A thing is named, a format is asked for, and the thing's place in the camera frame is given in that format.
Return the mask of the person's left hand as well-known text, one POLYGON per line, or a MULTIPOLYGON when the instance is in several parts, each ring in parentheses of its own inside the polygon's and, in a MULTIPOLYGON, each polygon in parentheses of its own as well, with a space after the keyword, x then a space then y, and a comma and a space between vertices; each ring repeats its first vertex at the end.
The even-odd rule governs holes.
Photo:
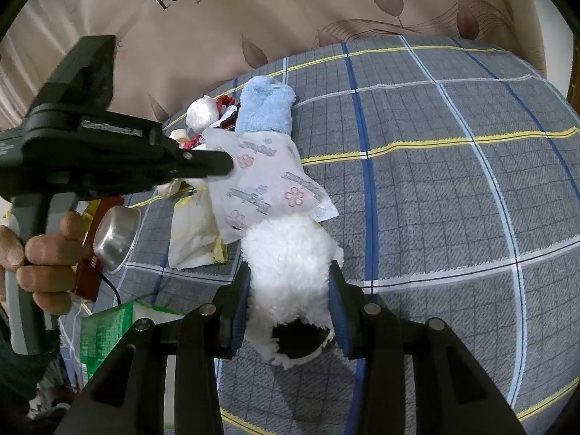
POLYGON ((70 292, 76 287, 73 267, 84 257, 85 233, 76 211, 62 217, 57 233, 33 237, 26 245, 2 226, 1 276, 13 272, 20 288, 32 294, 42 310, 56 316, 68 313, 70 292))

